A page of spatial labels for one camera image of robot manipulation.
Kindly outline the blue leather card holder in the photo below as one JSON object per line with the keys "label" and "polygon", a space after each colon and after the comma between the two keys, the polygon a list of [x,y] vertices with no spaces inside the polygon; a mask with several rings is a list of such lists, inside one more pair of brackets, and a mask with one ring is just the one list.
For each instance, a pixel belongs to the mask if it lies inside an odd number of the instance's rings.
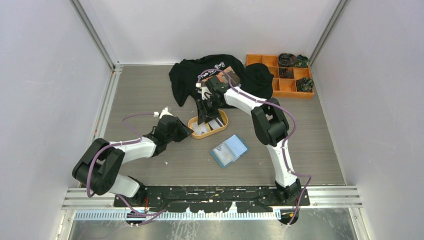
{"label": "blue leather card holder", "polygon": [[245,141],[237,134],[234,134],[210,150],[209,153],[217,164],[222,169],[225,169],[249,150],[250,148],[245,144]]}

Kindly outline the yellow oval tray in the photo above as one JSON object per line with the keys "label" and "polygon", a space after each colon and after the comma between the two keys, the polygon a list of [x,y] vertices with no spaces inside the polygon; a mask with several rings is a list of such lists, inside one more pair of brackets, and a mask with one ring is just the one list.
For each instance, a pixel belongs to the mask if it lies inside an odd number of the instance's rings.
{"label": "yellow oval tray", "polygon": [[224,131],[228,126],[228,117],[223,110],[219,110],[219,117],[198,124],[198,117],[193,117],[188,121],[188,127],[193,130],[191,136],[200,140],[211,135]]}

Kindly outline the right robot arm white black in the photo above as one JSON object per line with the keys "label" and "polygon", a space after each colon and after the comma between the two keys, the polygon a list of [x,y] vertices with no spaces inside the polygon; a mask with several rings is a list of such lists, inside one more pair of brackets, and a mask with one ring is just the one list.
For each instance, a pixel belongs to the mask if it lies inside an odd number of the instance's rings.
{"label": "right robot arm white black", "polygon": [[258,98],[240,87],[220,81],[215,75],[205,83],[196,82],[195,88],[202,95],[196,101],[197,123],[207,123],[218,118],[219,109],[224,106],[235,107],[248,114],[258,141],[267,147],[270,154],[279,202],[288,206],[301,199],[302,185],[293,171],[288,151],[290,126],[279,102],[275,98]]}

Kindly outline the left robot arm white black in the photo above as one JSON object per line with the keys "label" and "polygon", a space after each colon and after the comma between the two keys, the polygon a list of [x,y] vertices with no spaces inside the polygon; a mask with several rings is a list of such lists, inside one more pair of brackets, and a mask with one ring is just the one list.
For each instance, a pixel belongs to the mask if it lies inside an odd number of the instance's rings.
{"label": "left robot arm white black", "polygon": [[123,164],[140,158],[152,158],[193,133],[178,117],[166,114],[151,132],[139,138],[109,142],[95,139],[72,170],[72,177],[86,186],[88,197],[115,194],[131,206],[141,206],[147,198],[145,185],[134,177],[119,173]]}

